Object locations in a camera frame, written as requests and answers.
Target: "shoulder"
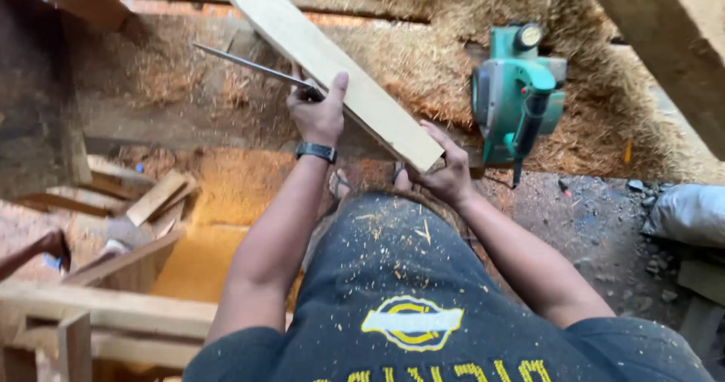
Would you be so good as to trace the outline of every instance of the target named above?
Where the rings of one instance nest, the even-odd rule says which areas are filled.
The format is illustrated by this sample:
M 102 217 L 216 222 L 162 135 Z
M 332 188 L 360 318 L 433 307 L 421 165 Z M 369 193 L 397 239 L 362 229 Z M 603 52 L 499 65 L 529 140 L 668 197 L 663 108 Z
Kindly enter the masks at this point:
M 268 327 L 236 331 L 202 348 L 184 370 L 183 380 L 267 380 L 284 336 Z
M 565 332 L 583 354 L 621 380 L 712 380 L 682 336 L 656 322 L 592 318 Z

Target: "black watch strap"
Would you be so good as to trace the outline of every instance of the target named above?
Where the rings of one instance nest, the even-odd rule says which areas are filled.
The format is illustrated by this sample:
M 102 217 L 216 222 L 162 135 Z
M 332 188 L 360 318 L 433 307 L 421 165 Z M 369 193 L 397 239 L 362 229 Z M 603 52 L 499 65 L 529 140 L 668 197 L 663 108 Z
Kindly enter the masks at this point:
M 299 160 L 299 157 L 302 157 L 304 154 L 320 157 L 323 160 L 327 160 L 330 164 L 335 164 L 337 161 L 337 150 L 326 145 L 303 141 L 295 149 L 295 158 Z

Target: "gray sack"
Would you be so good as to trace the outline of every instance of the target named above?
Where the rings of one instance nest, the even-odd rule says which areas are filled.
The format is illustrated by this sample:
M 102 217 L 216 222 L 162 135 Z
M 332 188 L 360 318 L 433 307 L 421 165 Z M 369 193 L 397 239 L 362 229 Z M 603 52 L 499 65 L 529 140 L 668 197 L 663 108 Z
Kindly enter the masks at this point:
M 725 187 L 680 184 L 666 190 L 642 233 L 693 246 L 725 247 Z

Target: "shirt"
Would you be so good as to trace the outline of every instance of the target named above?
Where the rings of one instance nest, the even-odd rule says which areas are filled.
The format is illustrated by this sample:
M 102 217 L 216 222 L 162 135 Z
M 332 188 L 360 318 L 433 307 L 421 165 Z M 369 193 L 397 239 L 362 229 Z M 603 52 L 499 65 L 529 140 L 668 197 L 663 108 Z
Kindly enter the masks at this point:
M 184 380 L 550 382 L 711 380 L 676 332 L 634 318 L 560 329 L 512 302 L 425 206 L 368 192 L 345 203 L 282 335 L 237 331 Z

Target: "yellow logo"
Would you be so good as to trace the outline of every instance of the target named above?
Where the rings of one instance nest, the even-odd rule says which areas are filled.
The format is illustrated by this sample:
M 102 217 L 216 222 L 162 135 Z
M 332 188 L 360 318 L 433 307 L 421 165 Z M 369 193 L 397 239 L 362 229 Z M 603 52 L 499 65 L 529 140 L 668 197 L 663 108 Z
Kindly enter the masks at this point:
M 458 330 L 462 309 L 442 309 L 422 298 L 401 295 L 369 311 L 360 329 L 377 331 L 406 351 L 437 351 Z

